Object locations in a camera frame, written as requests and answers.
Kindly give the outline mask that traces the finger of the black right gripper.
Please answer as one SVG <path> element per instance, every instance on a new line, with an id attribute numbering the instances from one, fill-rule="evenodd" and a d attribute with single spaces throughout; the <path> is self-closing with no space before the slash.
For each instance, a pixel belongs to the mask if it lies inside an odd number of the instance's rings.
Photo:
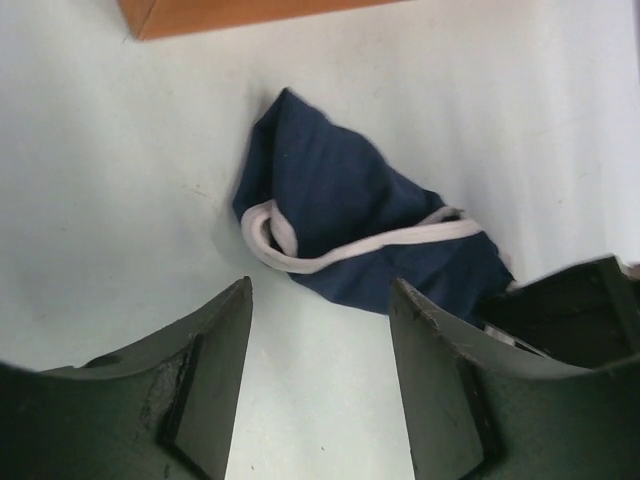
<path id="1" fill-rule="evenodd" d="M 478 315 L 532 351 L 594 369 L 639 352 L 639 267 L 576 264 L 484 300 Z"/>

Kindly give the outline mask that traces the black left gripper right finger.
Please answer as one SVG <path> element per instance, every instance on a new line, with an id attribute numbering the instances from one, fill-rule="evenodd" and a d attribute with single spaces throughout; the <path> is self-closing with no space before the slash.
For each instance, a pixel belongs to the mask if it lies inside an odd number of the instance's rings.
<path id="1" fill-rule="evenodd" d="M 508 345 L 393 282 L 389 320 L 418 479 L 635 479 L 639 360 L 585 369 Z"/>

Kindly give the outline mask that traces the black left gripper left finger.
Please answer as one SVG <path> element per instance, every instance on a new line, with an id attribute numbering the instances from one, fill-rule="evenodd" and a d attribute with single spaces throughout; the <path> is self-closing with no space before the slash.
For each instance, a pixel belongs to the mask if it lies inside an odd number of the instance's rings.
<path id="1" fill-rule="evenodd" d="M 1 366 L 5 479 L 221 479 L 252 324 L 243 278 L 81 367 Z"/>

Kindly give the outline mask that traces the navy underwear with white trim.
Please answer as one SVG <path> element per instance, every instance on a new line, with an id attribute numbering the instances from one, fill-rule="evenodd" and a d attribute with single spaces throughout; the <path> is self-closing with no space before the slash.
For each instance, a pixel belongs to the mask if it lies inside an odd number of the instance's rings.
<path id="1" fill-rule="evenodd" d="M 338 305 L 385 314 L 401 278 L 476 323 L 514 282 L 476 221 L 289 89 L 253 128 L 232 208 L 262 263 Z"/>

